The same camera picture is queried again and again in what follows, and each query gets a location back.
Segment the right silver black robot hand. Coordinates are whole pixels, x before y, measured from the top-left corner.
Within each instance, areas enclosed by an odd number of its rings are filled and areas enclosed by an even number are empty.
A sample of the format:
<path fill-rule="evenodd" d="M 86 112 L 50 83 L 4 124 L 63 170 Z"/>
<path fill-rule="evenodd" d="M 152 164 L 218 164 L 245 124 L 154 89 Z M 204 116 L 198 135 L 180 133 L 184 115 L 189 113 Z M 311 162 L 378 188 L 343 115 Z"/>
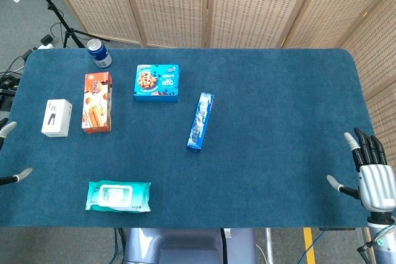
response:
<path fill-rule="evenodd" d="M 371 213 L 390 213 L 395 210 L 395 173 L 387 164 L 382 143 L 377 137 L 354 128 L 355 137 L 345 132 L 356 172 L 358 189 L 352 189 L 339 183 L 328 175 L 327 181 L 338 192 L 359 200 Z"/>

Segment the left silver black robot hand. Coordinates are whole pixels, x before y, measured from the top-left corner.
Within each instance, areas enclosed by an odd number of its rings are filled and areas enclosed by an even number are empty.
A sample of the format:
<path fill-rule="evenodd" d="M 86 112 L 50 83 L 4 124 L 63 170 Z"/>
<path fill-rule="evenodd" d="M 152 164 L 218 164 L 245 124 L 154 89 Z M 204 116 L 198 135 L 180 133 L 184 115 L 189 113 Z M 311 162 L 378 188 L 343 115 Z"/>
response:
<path fill-rule="evenodd" d="M 17 123 L 15 121 L 12 121 L 10 123 L 5 124 L 1 128 L 1 148 L 4 144 L 5 139 L 8 136 L 8 134 L 11 133 L 15 129 L 16 125 L 17 125 Z M 29 174 L 32 173 L 32 171 L 33 171 L 32 168 L 26 168 L 19 174 L 15 174 L 13 176 L 1 177 L 1 185 L 18 183 L 18 182 L 24 180 Z"/>

